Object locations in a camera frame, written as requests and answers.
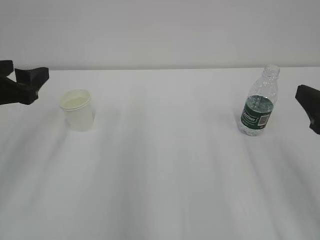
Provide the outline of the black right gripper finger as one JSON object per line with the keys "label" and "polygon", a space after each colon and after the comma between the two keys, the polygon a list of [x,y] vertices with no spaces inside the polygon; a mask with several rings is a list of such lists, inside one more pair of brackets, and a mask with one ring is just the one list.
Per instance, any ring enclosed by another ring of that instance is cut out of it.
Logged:
{"label": "black right gripper finger", "polygon": [[295,99],[305,110],[309,120],[309,128],[320,134],[320,91],[307,85],[299,85]]}

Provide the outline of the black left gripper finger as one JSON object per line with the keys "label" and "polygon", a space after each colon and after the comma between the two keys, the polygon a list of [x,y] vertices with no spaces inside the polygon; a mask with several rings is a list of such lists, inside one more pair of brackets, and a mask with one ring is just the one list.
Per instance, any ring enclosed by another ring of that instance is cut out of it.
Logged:
{"label": "black left gripper finger", "polygon": [[0,76],[8,77],[14,71],[14,63],[12,60],[0,61]]}
{"label": "black left gripper finger", "polygon": [[0,104],[30,105],[39,98],[39,90],[49,80],[49,68],[14,69],[16,81],[0,75]]}

